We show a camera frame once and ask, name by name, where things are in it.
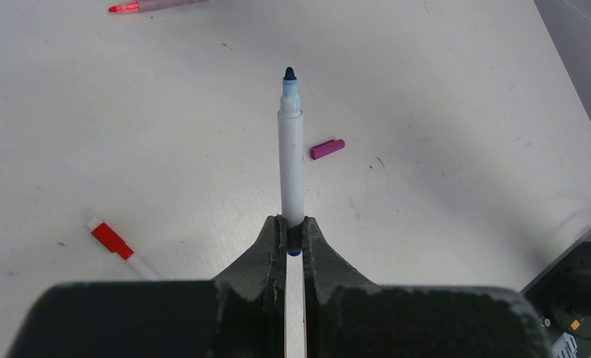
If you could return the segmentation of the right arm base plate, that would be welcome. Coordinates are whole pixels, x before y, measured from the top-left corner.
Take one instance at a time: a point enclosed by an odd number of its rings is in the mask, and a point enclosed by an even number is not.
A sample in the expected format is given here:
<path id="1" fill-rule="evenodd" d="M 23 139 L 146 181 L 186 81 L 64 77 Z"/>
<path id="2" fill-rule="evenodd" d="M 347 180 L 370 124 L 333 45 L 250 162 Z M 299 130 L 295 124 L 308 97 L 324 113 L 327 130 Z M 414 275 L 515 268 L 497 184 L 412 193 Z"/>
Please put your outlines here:
<path id="1" fill-rule="evenodd" d="M 591 357 L 591 228 L 522 293 L 540 316 L 551 357 Z"/>

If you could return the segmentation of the magenta pen cap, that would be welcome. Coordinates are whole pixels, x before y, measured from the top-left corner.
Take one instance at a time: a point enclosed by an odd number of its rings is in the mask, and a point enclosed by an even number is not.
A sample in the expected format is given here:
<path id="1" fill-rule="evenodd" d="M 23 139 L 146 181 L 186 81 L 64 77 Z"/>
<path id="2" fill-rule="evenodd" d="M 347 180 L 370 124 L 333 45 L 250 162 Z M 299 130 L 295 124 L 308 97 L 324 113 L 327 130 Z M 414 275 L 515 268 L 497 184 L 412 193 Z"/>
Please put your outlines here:
<path id="1" fill-rule="evenodd" d="M 310 158 L 312 160 L 318 160 L 344 148 L 345 141 L 343 139 L 330 139 L 311 147 L 309 150 Z"/>

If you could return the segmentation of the pink pen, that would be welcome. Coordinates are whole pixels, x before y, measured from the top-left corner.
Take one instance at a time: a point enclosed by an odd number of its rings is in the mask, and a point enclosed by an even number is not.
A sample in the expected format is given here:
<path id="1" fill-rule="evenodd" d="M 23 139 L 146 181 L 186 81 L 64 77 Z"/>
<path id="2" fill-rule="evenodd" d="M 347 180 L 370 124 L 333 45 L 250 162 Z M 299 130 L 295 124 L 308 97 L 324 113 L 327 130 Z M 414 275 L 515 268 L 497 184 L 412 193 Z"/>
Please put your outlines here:
<path id="1" fill-rule="evenodd" d="M 111 14 L 142 13 L 180 7 L 188 4 L 202 3 L 206 0 L 134 0 L 112 5 L 108 8 Z"/>

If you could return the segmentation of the white pen black tip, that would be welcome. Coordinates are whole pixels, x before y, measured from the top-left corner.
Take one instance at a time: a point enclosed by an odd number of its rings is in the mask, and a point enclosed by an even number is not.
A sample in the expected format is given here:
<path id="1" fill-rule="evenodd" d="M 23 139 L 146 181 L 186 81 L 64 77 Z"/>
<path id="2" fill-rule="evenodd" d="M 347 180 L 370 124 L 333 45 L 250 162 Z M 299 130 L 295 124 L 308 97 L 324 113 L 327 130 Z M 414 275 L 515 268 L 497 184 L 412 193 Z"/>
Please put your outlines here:
<path id="1" fill-rule="evenodd" d="M 298 78 L 292 67 L 285 70 L 278 118 L 278 151 L 281 216 L 287 223 L 287 253 L 301 253 L 304 222 L 304 117 Z"/>

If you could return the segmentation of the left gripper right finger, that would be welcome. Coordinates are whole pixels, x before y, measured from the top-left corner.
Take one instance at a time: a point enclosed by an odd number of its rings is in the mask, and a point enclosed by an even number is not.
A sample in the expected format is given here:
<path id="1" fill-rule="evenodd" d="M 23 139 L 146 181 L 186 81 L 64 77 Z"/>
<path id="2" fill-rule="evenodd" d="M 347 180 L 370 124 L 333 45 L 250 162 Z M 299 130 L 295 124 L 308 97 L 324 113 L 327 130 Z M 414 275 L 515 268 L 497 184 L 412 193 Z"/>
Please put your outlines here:
<path id="1" fill-rule="evenodd" d="M 308 357 L 549 357 L 551 344 L 525 297 L 491 286 L 372 282 L 302 225 Z"/>

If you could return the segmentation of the red pen cap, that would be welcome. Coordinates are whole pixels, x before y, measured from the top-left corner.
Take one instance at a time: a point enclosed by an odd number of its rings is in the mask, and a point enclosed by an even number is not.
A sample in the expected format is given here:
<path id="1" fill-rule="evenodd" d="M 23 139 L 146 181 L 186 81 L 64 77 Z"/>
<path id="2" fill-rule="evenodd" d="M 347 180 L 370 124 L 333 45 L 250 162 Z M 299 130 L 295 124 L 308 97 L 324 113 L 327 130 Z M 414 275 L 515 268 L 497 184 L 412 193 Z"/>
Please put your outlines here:
<path id="1" fill-rule="evenodd" d="M 117 254 L 123 260 L 128 260 L 134 255 L 134 251 L 125 240 L 100 218 L 90 219 L 87 228 L 91 236 L 110 253 Z"/>

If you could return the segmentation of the white pen red tip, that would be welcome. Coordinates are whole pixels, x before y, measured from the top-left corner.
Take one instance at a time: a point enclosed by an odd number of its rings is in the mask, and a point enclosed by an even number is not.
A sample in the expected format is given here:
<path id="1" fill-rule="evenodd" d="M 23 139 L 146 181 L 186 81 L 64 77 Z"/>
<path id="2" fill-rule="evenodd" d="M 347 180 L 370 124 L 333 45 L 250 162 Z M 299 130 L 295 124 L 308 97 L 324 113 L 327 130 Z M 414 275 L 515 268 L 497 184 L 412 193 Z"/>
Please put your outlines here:
<path id="1" fill-rule="evenodd" d="M 144 280 L 161 281 L 163 279 L 139 254 L 133 253 L 125 262 Z"/>

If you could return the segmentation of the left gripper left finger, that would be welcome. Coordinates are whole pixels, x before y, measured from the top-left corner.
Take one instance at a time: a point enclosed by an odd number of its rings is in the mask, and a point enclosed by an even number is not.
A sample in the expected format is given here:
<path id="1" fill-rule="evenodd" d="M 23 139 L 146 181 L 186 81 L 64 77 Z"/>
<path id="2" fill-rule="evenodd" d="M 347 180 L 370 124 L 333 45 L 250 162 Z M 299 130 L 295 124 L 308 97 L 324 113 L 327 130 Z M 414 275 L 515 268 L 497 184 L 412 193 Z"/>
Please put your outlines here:
<path id="1" fill-rule="evenodd" d="M 286 224 L 209 280 L 62 283 L 33 304 L 9 357 L 283 357 Z"/>

